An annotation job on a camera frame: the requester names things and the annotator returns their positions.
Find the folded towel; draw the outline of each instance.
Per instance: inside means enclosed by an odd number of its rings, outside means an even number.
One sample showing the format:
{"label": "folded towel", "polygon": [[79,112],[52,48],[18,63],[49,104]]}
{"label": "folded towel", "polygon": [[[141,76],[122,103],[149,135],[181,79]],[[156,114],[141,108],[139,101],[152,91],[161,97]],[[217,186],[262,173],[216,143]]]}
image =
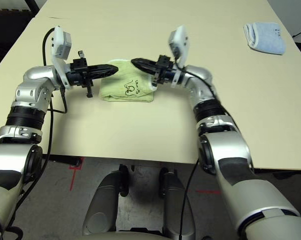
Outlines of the folded towel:
{"label": "folded towel", "polygon": [[286,45],[281,37],[281,28],[275,22],[254,22],[244,26],[248,45],[257,51],[280,54],[286,50]]}
{"label": "folded towel", "polygon": [[99,97],[108,102],[151,102],[153,92],[152,75],[136,68],[131,61],[115,59],[110,62],[118,67],[118,72],[103,78]]}

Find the beige table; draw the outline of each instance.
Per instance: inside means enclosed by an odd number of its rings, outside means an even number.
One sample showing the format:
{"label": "beige table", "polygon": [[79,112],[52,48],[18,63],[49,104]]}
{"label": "beige table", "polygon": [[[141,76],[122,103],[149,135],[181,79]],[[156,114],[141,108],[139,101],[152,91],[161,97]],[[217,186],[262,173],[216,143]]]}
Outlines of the beige table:
{"label": "beige table", "polygon": [[[243,25],[255,21],[281,25],[283,56],[249,49]],[[0,126],[24,72],[42,65],[49,28],[60,25],[71,33],[68,62],[83,50],[88,64],[95,65],[170,56],[168,36],[181,24],[190,39],[187,64],[212,72],[255,167],[301,169],[301,53],[266,0],[49,0],[0,64]],[[98,98],[99,83],[94,81],[94,98],[86,98],[81,87],[66,93],[69,113],[54,115],[52,154],[196,161],[196,122],[187,92],[159,86],[151,103],[106,102]],[[54,96],[54,108],[62,110],[59,93]],[[48,113],[42,128],[44,152],[49,118]]]}

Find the green towel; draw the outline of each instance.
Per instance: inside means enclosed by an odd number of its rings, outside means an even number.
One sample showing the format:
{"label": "green towel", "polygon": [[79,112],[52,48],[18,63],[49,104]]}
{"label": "green towel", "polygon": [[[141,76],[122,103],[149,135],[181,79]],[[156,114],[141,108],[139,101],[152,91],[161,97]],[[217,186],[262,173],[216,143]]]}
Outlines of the green towel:
{"label": "green towel", "polygon": [[101,80],[99,97],[108,102],[151,102],[152,76],[136,68],[131,61],[116,59],[108,62],[118,67],[118,72]]}

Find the folded blue cloth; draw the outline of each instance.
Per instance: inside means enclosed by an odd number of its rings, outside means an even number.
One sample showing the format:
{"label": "folded blue cloth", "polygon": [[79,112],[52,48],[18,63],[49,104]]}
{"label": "folded blue cloth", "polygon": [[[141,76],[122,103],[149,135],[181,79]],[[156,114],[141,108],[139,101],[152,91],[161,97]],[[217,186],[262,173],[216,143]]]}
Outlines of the folded blue cloth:
{"label": "folded blue cloth", "polygon": [[281,28],[275,22],[254,22],[244,26],[248,45],[257,51],[280,54],[285,53],[286,45],[281,37]]}

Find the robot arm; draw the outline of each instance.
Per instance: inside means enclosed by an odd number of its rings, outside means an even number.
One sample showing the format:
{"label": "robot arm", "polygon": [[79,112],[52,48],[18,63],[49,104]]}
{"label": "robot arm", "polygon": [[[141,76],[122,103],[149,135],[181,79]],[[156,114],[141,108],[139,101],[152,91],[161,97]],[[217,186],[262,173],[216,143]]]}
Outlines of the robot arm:
{"label": "robot arm", "polygon": [[109,64],[87,65],[79,59],[66,64],[71,36],[59,26],[54,29],[51,58],[54,65],[29,69],[18,85],[5,126],[0,128],[0,235],[9,226],[23,186],[34,181],[42,167],[42,125],[52,93],[60,88],[87,87],[93,96],[92,80],[111,76],[118,68]]}
{"label": "robot arm", "polygon": [[[275,186],[251,170],[249,147],[218,100],[210,72],[192,65],[182,68],[181,61],[177,63],[181,53],[187,54],[189,47],[183,26],[171,34],[169,45],[175,64],[162,55],[157,62],[143,58],[131,62],[154,75],[154,86],[169,83],[172,87],[177,85],[189,90],[197,121],[200,166],[216,176],[238,235],[249,240],[301,240],[300,213]],[[177,71],[177,82],[174,82]]]}

